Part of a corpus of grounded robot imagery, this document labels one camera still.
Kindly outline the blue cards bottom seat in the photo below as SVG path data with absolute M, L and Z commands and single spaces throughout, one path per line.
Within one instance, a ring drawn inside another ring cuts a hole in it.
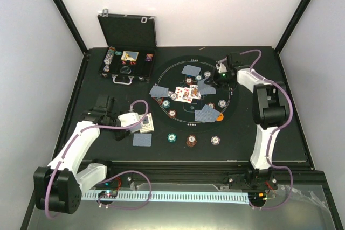
M 195 110 L 195 122 L 215 122 L 220 112 L 214 108 L 205 105 L 201 110 Z

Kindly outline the blue playing card deck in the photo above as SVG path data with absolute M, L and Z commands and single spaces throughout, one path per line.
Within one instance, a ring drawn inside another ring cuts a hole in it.
M 150 147 L 152 140 L 152 134 L 150 133 L 135 133 L 133 135 L 133 144 L 134 147 Z

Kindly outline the blue card being dealt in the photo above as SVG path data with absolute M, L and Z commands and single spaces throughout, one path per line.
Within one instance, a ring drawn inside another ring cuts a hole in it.
M 212 95 L 212 94 L 216 94 L 216 89 L 210 85 L 207 85 L 205 83 L 205 79 L 200 80 L 197 84 L 198 84 L 198 90 L 200 95 Z

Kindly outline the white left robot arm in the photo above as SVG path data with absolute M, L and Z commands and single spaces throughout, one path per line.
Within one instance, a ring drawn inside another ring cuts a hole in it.
M 110 129 L 120 133 L 138 130 L 143 117 L 138 113 L 119 116 L 86 113 L 58 155 L 46 167 L 38 167 L 33 174 L 36 208 L 45 212 L 48 219 L 52 213 L 73 214 L 79 207 L 81 197 L 97 183 L 111 186 L 116 174 L 101 163 L 92 163 L 78 172 L 78 168 L 101 130 Z

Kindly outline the blue cards seat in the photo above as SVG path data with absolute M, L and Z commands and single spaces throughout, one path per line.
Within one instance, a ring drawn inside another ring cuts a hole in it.
M 195 122 L 215 122 L 220 112 L 214 108 L 205 105 L 201 110 L 195 110 Z
M 200 71 L 201 71 L 200 67 L 192 66 L 192 65 L 185 65 L 183 67 L 181 73 L 184 75 L 189 75 L 189 76 L 198 76 Z

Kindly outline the orange poker chip stack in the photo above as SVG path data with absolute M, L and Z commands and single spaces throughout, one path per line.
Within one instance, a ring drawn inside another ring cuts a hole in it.
M 195 135 L 189 135 L 188 137 L 187 137 L 187 140 L 186 140 L 186 145 L 188 146 L 188 147 L 194 147 L 195 145 L 196 145 L 196 143 L 197 143 L 197 138 L 196 138 L 196 136 Z

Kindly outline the blue cards top seat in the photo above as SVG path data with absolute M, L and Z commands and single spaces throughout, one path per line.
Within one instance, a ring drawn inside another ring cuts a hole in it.
M 198 76 L 200 71 L 201 71 L 200 67 L 192 66 L 192 65 L 185 65 L 183 67 L 181 73 L 184 75 L 189 75 L 189 76 Z

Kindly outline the orange dealer button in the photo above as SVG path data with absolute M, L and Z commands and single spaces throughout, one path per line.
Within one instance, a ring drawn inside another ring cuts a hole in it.
M 223 115 L 223 113 L 220 113 L 220 114 L 218 115 L 218 117 L 216 118 L 216 121 L 220 122 L 220 121 L 222 121 L 223 119 L 224 119 L 224 115 Z

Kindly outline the green poker chip stack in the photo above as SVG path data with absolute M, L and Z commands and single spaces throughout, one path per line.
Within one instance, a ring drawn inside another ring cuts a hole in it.
M 174 143 L 177 140 L 177 136 L 174 133 L 169 133 L 167 136 L 167 140 L 170 143 Z

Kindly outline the blue card seat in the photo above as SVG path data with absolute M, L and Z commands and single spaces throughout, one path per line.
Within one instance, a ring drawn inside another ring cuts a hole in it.
M 168 97 L 169 88 L 153 85 L 149 95 L 151 97 Z

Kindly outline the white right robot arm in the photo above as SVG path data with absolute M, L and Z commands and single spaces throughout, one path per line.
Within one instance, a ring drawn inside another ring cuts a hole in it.
M 262 189 L 265 182 L 271 179 L 275 140 L 293 116 L 285 84 L 268 80 L 252 68 L 223 73 L 215 70 L 205 80 L 205 84 L 215 87 L 224 83 L 238 83 L 253 94 L 252 116 L 256 124 L 256 138 L 250 167 L 244 173 L 243 181 L 250 189 Z

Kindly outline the blue white poker chip stack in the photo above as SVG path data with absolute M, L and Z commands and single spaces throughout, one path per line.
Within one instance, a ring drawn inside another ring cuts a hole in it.
M 219 138 L 218 136 L 213 136 L 213 137 L 211 138 L 211 143 L 212 143 L 213 145 L 218 145 L 218 144 L 220 143 L 220 138 Z

